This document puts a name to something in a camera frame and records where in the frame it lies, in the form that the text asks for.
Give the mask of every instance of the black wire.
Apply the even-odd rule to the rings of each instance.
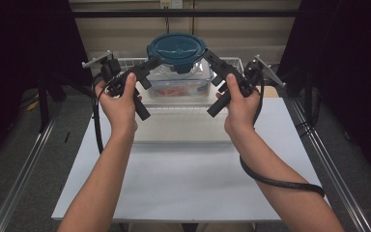
[[[170,22],[168,20],[168,17],[165,18],[165,29],[166,29],[167,34],[170,33]]]
[[[192,0],[192,9],[195,9],[195,0]],[[192,18],[192,23],[191,23],[191,35],[194,35],[194,24],[195,24],[195,17]]]
[[[316,124],[318,122],[318,119],[319,119],[319,112],[320,112],[320,109],[321,109],[321,102],[322,102],[322,95],[318,94],[318,99],[316,101],[315,109],[314,109],[314,111],[312,113],[312,116],[310,118],[310,122],[304,121],[300,124],[295,125],[296,128],[301,127],[301,126],[308,127],[308,129],[306,129],[305,132],[300,134],[300,137],[303,137],[304,135],[310,133],[311,131],[313,131],[315,129],[315,126],[316,126]]]
[[[96,96],[96,80],[101,77],[101,74],[97,74],[92,80],[92,107],[93,107],[93,120],[95,122],[95,133],[96,141],[98,142],[99,153],[103,151],[103,142],[101,140],[101,131],[100,131],[100,115],[99,115],[99,99],[101,94],[104,92],[104,89],[100,92],[99,96]]]
[[[263,105],[265,86],[264,86],[264,76],[262,75],[262,72],[260,72],[260,77],[261,77],[260,78],[260,81],[261,81],[260,103],[258,105],[257,112],[255,113],[255,116],[254,116],[253,125],[255,124],[255,122],[256,122],[256,120],[257,120],[257,118],[258,118],[258,116],[261,112],[262,105]],[[270,185],[270,186],[286,188],[286,189],[298,189],[298,190],[314,191],[314,192],[319,193],[322,197],[325,196],[324,189],[319,187],[319,186],[315,186],[315,185],[311,185],[311,184],[305,184],[305,183],[294,183],[294,182],[272,180],[272,179],[263,177],[263,176],[255,173],[251,169],[249,169],[249,167],[243,161],[243,158],[241,156],[240,156],[240,163],[241,163],[241,166],[243,167],[243,170],[245,171],[245,173],[248,176],[250,176],[251,178],[253,178],[254,180],[258,181],[258,182],[261,182],[261,183],[264,183],[264,184],[267,184],[267,185]]]
[[[248,174],[248,176],[250,176],[252,179],[258,182],[264,183],[269,186],[286,188],[286,189],[314,191],[320,194],[322,197],[325,197],[324,189],[319,186],[315,186],[312,184],[305,184],[305,183],[283,182],[283,181],[276,181],[276,180],[268,179],[266,177],[258,175],[257,173],[249,169],[249,167],[246,165],[246,163],[243,161],[241,157],[240,157],[240,163],[245,173]]]

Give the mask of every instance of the black backdrop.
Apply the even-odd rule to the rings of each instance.
[[[87,58],[74,19],[23,14],[70,10],[68,0],[0,0],[0,142],[22,93],[36,88],[43,74],[61,76],[60,83],[67,78],[90,84],[90,72],[81,68]]]
[[[296,19],[278,74],[295,95],[311,73],[314,86],[371,163],[371,1],[302,0],[301,8],[331,14]]]

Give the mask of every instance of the human hand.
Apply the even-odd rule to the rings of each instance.
[[[96,86],[96,95],[100,96],[101,108],[110,122],[112,134],[115,132],[134,134],[137,130],[135,106],[133,102],[135,83],[136,76],[134,73],[130,73],[126,81],[125,91],[119,98],[100,94],[106,87],[104,81],[101,81]]]
[[[231,101],[227,105],[228,116],[225,119],[224,128],[230,135],[246,129],[252,129],[252,121],[259,105],[259,93],[253,91],[245,98],[241,92],[237,80],[233,74],[227,75],[227,86],[231,94]]]

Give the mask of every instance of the gripper handle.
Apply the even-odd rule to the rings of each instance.
[[[207,112],[214,118],[222,108],[224,108],[231,100],[230,91],[225,91],[219,99],[207,110]]]
[[[150,112],[147,110],[146,106],[141,102],[140,99],[137,98],[137,96],[133,96],[133,101],[134,101],[134,107],[135,107],[135,112],[138,114],[140,119],[142,121],[148,119],[150,117]]]

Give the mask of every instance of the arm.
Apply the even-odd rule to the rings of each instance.
[[[252,128],[259,104],[254,91],[244,98],[233,75],[227,76],[231,102],[224,128],[247,166],[254,172],[278,181],[307,183],[261,139]],[[273,208],[292,231],[343,231],[336,215],[318,193],[278,188],[257,182]]]
[[[96,87],[97,96],[105,87]],[[82,189],[69,206],[58,231],[107,231],[113,217],[137,130],[132,100],[135,75],[130,74],[119,98],[105,94],[100,103],[110,121],[111,135]]]

